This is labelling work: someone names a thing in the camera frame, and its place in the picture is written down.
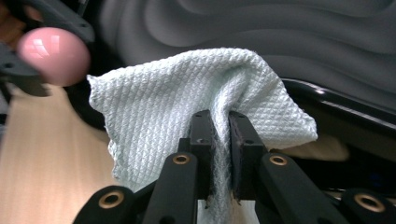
white towel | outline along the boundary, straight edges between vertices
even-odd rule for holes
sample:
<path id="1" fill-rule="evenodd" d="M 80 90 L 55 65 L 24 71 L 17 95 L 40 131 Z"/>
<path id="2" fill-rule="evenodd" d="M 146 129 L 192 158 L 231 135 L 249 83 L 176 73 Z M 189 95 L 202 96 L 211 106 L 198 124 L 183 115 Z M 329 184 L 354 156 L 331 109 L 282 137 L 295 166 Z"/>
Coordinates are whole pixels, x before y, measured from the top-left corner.
<path id="1" fill-rule="evenodd" d="M 228 113 L 245 114 L 268 148 L 317 138 L 316 123 L 288 96 L 268 64 L 245 49 L 203 49 L 88 77 L 90 104 L 106 119 L 113 175 L 138 190 L 158 178 L 164 159 L 188 137 L 191 115 L 209 109 L 217 132 L 215 192 L 201 223 L 237 223 L 230 184 Z"/>

pink sphere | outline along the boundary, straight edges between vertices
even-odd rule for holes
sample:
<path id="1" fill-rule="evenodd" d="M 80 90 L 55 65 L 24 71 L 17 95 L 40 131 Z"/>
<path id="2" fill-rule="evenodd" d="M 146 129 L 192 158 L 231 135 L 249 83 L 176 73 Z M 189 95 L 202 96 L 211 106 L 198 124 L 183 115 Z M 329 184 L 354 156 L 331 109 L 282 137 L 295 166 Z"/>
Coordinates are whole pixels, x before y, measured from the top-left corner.
<path id="1" fill-rule="evenodd" d="M 57 86 L 71 86 L 81 81 L 91 60 L 87 47 L 76 35 L 49 27 L 25 34 L 17 52 L 46 82 Z"/>

black mechanical part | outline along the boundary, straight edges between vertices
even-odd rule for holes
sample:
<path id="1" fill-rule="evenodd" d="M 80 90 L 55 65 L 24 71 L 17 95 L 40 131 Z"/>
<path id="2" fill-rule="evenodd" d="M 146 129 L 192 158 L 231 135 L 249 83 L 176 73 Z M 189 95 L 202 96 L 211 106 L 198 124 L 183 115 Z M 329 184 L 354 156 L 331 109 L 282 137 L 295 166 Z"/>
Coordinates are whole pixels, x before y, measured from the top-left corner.
<path id="1" fill-rule="evenodd" d="M 255 200 L 253 179 L 257 176 L 255 167 L 267 149 L 243 114 L 230 112 L 230 137 L 232 157 L 233 196 L 239 200 Z"/>
<path id="2" fill-rule="evenodd" d="M 198 160 L 188 152 L 168 156 L 143 223 L 196 223 L 197 170 Z"/>

wooden surface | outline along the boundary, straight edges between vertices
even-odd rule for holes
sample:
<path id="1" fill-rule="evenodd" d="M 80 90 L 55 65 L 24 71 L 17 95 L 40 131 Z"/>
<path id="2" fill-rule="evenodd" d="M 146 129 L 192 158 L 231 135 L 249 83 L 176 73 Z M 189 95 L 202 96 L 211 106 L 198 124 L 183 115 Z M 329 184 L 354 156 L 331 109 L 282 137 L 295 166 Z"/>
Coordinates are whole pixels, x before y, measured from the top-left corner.
<path id="1" fill-rule="evenodd" d="M 0 149 L 0 223 L 72 223 L 97 190 L 116 184 L 108 137 L 79 119 L 64 91 L 15 92 Z"/>

